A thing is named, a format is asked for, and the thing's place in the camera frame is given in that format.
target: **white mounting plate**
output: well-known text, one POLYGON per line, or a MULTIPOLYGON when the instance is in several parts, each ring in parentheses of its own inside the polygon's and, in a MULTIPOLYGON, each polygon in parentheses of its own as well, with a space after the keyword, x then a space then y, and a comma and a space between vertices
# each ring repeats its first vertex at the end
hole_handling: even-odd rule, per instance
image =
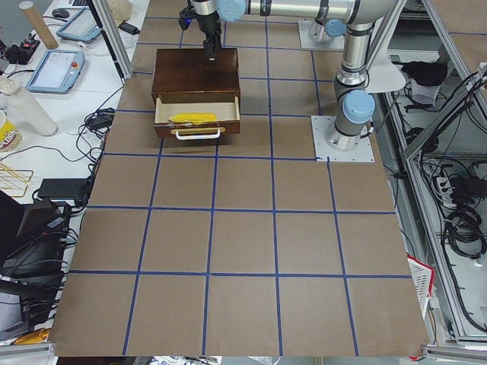
POLYGON ((345 46, 345 36, 338 36, 330 43, 314 42, 308 34, 313 23, 314 21, 298 21, 301 49, 307 51, 343 51, 343 47, 345 46))
MULTIPOLYGON (((317 162, 362 162, 373 163, 374 153, 372 152, 371 141, 368 137, 361 139, 357 147, 349 152, 337 151, 332 148, 325 140, 325 131, 329 125, 335 122, 335 116, 311 116, 311 126, 313 128, 314 151, 317 162)), ((364 127, 362 134, 367 133, 364 127)))

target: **drawer handle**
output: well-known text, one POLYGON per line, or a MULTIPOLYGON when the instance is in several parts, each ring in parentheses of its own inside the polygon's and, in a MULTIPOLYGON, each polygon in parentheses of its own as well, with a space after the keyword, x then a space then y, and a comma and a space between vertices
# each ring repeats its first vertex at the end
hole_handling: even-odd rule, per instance
POLYGON ((225 132, 225 128, 194 128, 194 129, 173 129, 170 131, 172 135, 180 141, 188 141, 195 139, 216 139, 225 132))

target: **blue circular cap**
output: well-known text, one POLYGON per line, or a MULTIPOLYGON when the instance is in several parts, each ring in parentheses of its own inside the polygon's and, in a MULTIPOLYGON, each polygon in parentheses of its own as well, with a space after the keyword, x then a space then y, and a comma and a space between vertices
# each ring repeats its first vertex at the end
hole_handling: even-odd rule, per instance
POLYGON ((325 31, 330 37, 340 37, 347 31, 347 26, 340 19, 332 19, 326 22, 325 31))
POLYGON ((343 102, 343 112, 355 124, 364 124, 372 118, 375 110, 374 98, 365 90, 353 90, 343 102))
POLYGON ((217 0, 217 10, 224 21, 238 21, 247 9, 245 0, 217 0))

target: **cardboard tube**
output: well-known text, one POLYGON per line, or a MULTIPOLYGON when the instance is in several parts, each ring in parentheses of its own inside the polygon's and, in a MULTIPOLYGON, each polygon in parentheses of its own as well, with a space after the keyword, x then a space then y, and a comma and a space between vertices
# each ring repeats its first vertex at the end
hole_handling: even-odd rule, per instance
POLYGON ((55 49, 58 48, 58 43, 54 36, 51 34, 51 31, 44 23, 43 17, 40 15, 40 12, 37 10, 35 6, 33 6, 33 2, 21 2, 18 6, 24 13, 25 17, 29 20, 32 28, 35 29, 39 38, 43 41, 44 45, 46 45, 47 49, 55 49))

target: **brown wooden drawer box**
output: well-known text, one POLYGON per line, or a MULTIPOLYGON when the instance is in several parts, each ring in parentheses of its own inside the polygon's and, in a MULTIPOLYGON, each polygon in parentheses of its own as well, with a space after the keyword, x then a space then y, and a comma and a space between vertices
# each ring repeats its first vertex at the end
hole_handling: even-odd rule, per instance
POLYGON ((216 61, 209 61, 203 49, 158 49, 152 99, 159 137, 201 139, 240 133, 237 50, 220 49, 216 61), (216 120, 169 120, 181 113, 212 113, 216 120))

